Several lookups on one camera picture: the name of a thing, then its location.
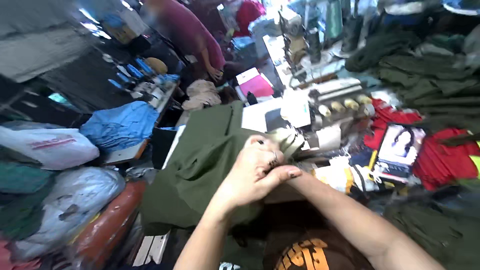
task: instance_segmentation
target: beige fabric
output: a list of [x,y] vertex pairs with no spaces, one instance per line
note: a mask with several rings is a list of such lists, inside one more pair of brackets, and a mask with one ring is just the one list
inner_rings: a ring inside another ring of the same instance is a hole
[[168,71],[167,65],[157,58],[149,57],[145,62],[158,74],[166,74]]
[[190,100],[186,100],[182,104],[184,110],[200,110],[204,104],[216,105],[221,100],[212,82],[205,80],[196,80],[187,88],[187,95]]

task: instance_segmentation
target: human arm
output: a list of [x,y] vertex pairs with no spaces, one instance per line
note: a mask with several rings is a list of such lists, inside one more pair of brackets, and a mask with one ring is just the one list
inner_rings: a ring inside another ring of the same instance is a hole
[[265,197],[280,183],[301,175],[294,166],[268,170],[283,161],[278,145],[251,136],[225,180],[213,195],[200,222],[182,250],[174,270],[216,270],[235,209]]
[[384,218],[308,173],[288,181],[376,270],[443,270],[419,245]]
[[207,69],[207,72],[208,74],[210,75],[210,77],[212,77],[212,79],[214,79],[215,81],[218,81],[222,78],[222,73],[221,71],[219,71],[218,69],[212,67],[211,63],[210,63],[210,59],[208,57],[208,49],[207,47],[205,47],[202,51],[201,51],[201,55],[202,55],[202,58],[204,60],[204,63],[205,63],[205,68]]

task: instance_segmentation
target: folded clothes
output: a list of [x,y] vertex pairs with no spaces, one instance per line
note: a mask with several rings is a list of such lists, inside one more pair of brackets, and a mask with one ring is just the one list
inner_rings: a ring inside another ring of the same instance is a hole
[[80,133],[100,150],[112,152],[135,146],[149,138],[159,112],[144,101],[97,110],[80,127]]

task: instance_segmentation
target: fingernail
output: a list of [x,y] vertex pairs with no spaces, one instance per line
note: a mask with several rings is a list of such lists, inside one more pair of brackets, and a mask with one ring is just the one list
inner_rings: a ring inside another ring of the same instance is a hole
[[301,175],[301,170],[300,169],[291,170],[291,171],[288,172],[288,175],[291,178],[299,177]]

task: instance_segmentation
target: white plastic bag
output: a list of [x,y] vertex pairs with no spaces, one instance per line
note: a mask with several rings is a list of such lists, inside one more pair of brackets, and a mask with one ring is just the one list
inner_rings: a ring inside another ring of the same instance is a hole
[[60,173],[43,200],[42,225],[13,243],[13,258],[29,261],[63,248],[124,188],[125,180],[114,170],[83,167]]
[[100,155],[76,128],[11,130],[0,126],[0,145],[41,162],[45,170],[64,170]]

